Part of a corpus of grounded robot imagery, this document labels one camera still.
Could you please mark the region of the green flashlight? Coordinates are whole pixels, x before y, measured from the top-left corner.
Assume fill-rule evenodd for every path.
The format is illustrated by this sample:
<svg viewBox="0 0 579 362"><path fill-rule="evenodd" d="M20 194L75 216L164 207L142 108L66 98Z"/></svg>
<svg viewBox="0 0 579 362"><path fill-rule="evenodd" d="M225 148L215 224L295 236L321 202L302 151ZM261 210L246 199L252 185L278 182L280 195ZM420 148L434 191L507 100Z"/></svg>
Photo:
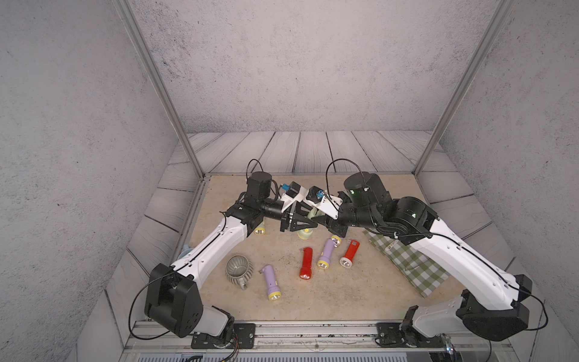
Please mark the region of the green flashlight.
<svg viewBox="0 0 579 362"><path fill-rule="evenodd" d="M259 225L255 228L255 230L253 231L253 233L256 234L256 235L265 235L265 231L266 231L265 222L262 221L262 222L259 223Z"/></svg>
<svg viewBox="0 0 579 362"><path fill-rule="evenodd" d="M308 218L309 220L311 220L313 217L316 217L317 212L318 212L317 209L312 208L312 209L309 211L309 213L308 213L308 215L307 215L307 218ZM313 232L314 232L314 229L312 229L312 228L306 228L306 229L299 230L299 231L297 232L297 235L298 235L298 237L301 238L302 240L308 240L308 239L312 236Z"/></svg>

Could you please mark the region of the red flashlight all red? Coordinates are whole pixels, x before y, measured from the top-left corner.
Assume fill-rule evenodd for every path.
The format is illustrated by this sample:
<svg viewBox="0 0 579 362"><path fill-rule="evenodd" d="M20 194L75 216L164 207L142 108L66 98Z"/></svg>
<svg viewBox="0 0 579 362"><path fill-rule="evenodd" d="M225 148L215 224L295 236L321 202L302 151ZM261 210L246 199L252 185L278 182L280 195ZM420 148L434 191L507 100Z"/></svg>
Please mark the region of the red flashlight all red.
<svg viewBox="0 0 579 362"><path fill-rule="evenodd" d="M312 259L313 249L305 247L303 249L302 267L299 273L299 277L303 280L309 280L312 277Z"/></svg>

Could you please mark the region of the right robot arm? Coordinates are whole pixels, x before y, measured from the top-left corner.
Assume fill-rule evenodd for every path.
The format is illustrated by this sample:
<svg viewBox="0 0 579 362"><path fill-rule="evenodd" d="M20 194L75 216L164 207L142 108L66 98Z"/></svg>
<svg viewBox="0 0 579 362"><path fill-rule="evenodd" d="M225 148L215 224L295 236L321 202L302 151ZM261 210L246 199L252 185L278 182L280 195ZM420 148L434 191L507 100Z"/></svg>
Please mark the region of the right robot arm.
<svg viewBox="0 0 579 362"><path fill-rule="evenodd" d="M307 200L324 212L317 222L344 235L348 227L372 229L398 240L436 264L464 286L461 295L430 307L413 306L400 330L425 338L471 332L500 342L529 327L523 301L532 295L532 281L512 275L473 250L425 202L392 198L374 173L359 172L344 182L345 191L331 196L311 188Z"/></svg>

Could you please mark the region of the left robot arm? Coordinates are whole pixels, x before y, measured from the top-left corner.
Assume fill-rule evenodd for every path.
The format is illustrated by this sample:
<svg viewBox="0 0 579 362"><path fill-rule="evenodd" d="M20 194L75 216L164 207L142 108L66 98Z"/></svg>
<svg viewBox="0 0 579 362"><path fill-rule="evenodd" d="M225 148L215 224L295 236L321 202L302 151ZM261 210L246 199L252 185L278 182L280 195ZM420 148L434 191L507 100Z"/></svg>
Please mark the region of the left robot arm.
<svg viewBox="0 0 579 362"><path fill-rule="evenodd" d="M280 220L281 229L298 226L306 217L300 204L320 209L327 203L325 191L303 189L297 183L283 195L271 174L264 171L247 178L247 189L224 213L220 224L192 251L171 265L158 264L145 287L144 313L180 338L201 333L225 345L232 339L235 319L216 307L207 308L200 288L229 252L248 238L265 219Z"/></svg>

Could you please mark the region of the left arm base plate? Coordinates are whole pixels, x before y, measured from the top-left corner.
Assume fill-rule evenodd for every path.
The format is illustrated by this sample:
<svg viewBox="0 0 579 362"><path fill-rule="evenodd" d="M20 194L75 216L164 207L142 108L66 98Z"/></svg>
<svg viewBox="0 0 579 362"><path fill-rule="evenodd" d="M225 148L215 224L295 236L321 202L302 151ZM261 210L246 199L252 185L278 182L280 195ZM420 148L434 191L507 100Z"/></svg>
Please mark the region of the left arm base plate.
<svg viewBox="0 0 579 362"><path fill-rule="evenodd" d="M194 333L191 340L192 349L232 350L253 349L256 339L256 324L238 323L228 324L218 336L206 333Z"/></svg>

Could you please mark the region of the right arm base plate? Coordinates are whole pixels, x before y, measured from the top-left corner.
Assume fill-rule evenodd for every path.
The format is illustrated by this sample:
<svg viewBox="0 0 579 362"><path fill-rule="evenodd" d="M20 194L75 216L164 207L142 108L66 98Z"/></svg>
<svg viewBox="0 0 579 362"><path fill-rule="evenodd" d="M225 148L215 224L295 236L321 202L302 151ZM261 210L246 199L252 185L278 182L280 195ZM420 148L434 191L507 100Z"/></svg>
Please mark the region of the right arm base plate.
<svg viewBox="0 0 579 362"><path fill-rule="evenodd" d="M424 337L412 327L403 330L400 323L381 322L376 325L375 343L381 348L443 348L439 336Z"/></svg>

